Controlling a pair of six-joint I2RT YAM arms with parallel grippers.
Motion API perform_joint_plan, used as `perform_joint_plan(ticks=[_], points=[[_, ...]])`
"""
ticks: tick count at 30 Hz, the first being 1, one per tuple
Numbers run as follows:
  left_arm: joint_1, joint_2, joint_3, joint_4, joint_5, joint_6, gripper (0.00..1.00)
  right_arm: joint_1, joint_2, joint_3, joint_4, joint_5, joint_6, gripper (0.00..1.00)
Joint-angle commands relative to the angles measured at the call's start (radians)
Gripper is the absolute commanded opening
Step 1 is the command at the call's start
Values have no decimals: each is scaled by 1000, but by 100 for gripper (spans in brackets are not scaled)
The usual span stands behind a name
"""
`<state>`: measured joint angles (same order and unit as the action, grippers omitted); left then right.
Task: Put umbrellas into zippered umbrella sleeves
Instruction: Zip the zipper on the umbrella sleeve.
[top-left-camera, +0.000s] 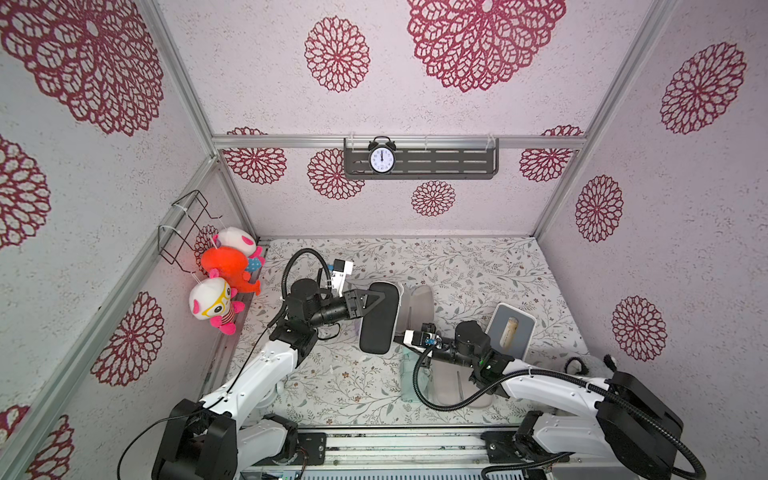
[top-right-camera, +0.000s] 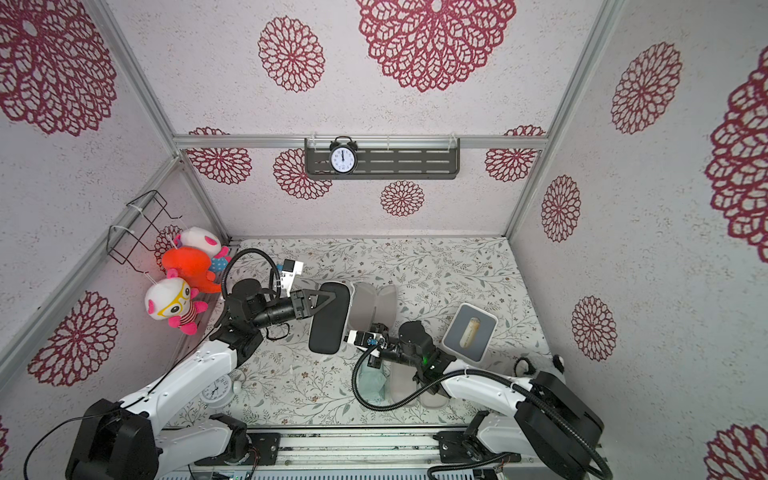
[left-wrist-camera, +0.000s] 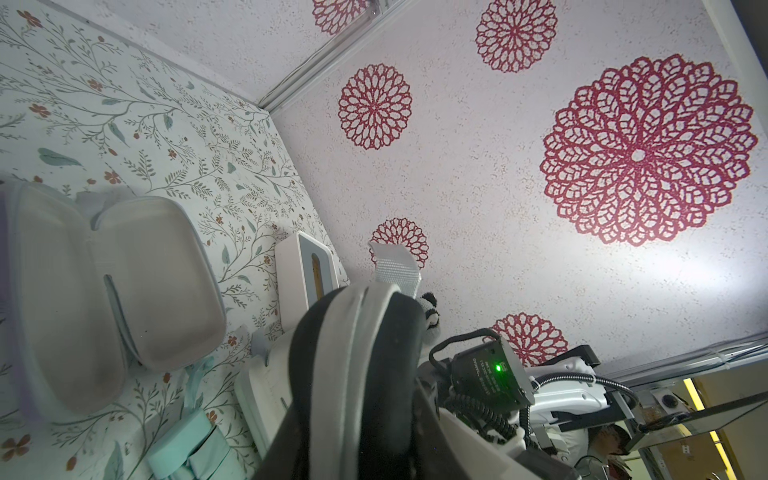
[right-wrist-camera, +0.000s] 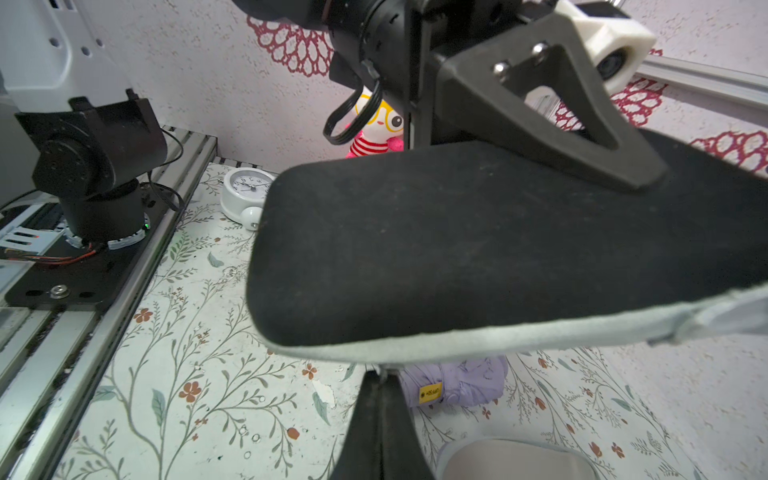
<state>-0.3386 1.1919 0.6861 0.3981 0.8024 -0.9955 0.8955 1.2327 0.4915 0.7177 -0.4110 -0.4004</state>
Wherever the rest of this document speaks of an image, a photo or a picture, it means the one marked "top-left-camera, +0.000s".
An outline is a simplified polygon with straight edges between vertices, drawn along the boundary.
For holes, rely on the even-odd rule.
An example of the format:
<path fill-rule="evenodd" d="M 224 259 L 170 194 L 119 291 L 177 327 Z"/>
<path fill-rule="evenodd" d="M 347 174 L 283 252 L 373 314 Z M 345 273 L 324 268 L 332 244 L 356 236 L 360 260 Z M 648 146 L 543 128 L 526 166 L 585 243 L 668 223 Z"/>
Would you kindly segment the black umbrella case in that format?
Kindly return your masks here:
<path fill-rule="evenodd" d="M 368 287 L 359 333 L 358 346 L 362 352 L 373 355 L 389 352 L 400 303 L 401 294 L 396 284 L 374 282 Z"/>

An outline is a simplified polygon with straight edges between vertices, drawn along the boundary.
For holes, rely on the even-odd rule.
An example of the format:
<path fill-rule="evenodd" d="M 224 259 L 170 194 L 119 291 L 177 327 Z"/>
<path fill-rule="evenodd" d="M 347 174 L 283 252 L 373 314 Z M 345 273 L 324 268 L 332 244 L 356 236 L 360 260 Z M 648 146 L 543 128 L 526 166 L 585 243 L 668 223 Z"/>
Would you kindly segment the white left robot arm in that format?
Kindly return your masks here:
<path fill-rule="evenodd" d="M 152 466 L 154 479 L 237 479 L 262 460 L 288 460 L 299 448 L 297 426 L 276 415 L 245 426 L 277 385 L 309 356 L 319 328 L 357 320 L 364 351 L 390 348 L 402 303 L 401 288 L 373 282 L 364 289 L 340 290 L 335 279 L 344 262 L 321 266 L 326 283 L 281 280 L 282 305 L 261 351 L 251 352 L 238 374 L 198 401 L 184 399 L 162 419 L 165 429 Z"/>

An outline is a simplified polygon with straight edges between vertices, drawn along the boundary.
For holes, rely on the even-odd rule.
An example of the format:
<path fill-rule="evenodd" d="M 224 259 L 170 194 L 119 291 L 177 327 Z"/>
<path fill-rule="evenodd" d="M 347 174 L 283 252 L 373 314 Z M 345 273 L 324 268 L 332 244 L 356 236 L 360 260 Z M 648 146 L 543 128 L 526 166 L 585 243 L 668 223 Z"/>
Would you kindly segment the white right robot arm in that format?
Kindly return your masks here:
<path fill-rule="evenodd" d="M 538 368 L 495 349 L 472 321 L 460 323 L 451 339 L 427 325 L 406 330 L 394 341 L 418 353 L 413 388 L 432 410 L 460 410 L 486 394 L 557 409 L 556 414 L 528 413 L 512 435 L 509 463 L 483 468 L 484 479 L 505 471 L 543 470 L 578 454 L 616 460 L 642 479 L 707 476 L 681 440 L 682 420 L 631 374 L 616 371 L 600 378 Z M 430 401 L 419 385 L 419 370 L 432 360 L 469 368 L 478 391 L 452 405 Z"/>

